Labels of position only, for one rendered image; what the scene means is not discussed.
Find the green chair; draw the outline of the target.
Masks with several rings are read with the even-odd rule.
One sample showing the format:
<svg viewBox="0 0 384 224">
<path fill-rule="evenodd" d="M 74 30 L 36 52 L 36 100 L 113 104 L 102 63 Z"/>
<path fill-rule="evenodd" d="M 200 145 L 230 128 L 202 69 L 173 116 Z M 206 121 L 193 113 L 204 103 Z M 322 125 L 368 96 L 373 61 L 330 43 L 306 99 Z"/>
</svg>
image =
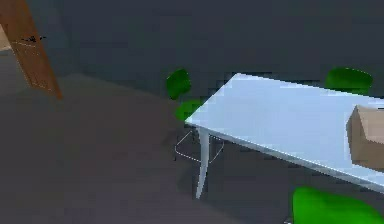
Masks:
<svg viewBox="0 0 384 224">
<path fill-rule="evenodd" d="M 328 89 L 360 95 L 367 95 L 372 83 L 369 73 L 348 67 L 331 69 L 325 79 Z"/>
<path fill-rule="evenodd" d="M 201 105 L 203 105 L 202 99 L 189 99 L 183 100 L 182 96 L 187 94 L 191 90 L 192 84 L 189 73 L 186 69 L 181 68 L 170 73 L 166 78 L 166 90 L 168 97 L 178 103 L 178 107 L 175 111 L 175 117 L 182 122 L 185 122 L 188 117 L 190 117 Z M 193 139 L 195 139 L 195 134 L 191 129 L 188 131 L 180 140 L 177 140 L 177 143 L 174 146 L 174 161 L 177 159 L 177 155 L 191 159 L 196 162 L 201 162 L 200 160 L 193 158 L 189 155 L 186 155 L 178 150 L 178 146 L 184 141 L 186 137 L 192 134 Z M 224 151 L 224 141 L 222 141 L 221 148 L 216 152 L 216 155 L 209 161 L 212 163 L 219 156 L 221 152 Z"/>
<path fill-rule="evenodd" d="M 384 224 L 369 204 L 312 187 L 298 187 L 292 196 L 293 224 Z"/>
</svg>

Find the white table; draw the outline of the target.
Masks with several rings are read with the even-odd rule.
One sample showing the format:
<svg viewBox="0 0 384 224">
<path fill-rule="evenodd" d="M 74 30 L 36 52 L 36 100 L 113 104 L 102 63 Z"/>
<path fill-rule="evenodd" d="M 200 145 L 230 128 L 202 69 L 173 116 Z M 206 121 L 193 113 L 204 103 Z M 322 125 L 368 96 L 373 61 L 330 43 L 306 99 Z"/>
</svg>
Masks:
<svg viewBox="0 0 384 224">
<path fill-rule="evenodd" d="M 235 74 L 186 119 L 201 148 L 195 196 L 212 136 L 384 194 L 384 173 L 351 161 L 346 124 L 357 105 L 380 108 L 384 99 Z"/>
</svg>

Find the brown wooden room door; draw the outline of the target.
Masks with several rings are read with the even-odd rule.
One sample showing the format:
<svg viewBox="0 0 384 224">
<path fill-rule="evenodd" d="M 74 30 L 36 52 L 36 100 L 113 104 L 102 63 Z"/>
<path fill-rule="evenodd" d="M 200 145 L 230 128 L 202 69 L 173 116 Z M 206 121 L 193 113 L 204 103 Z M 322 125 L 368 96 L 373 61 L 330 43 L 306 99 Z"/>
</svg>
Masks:
<svg viewBox="0 0 384 224">
<path fill-rule="evenodd" d="M 26 0 L 0 0 L 0 25 L 30 87 L 62 98 Z"/>
</svg>

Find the brown cardboard box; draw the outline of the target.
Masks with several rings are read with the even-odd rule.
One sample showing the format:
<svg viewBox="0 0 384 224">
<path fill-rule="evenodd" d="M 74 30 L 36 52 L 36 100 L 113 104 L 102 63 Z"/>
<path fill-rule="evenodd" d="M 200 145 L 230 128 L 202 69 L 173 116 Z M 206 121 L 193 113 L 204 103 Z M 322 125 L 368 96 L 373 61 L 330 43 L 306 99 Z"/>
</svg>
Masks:
<svg viewBox="0 0 384 224">
<path fill-rule="evenodd" d="M 356 105 L 346 130 L 352 163 L 384 172 L 384 110 Z"/>
</svg>

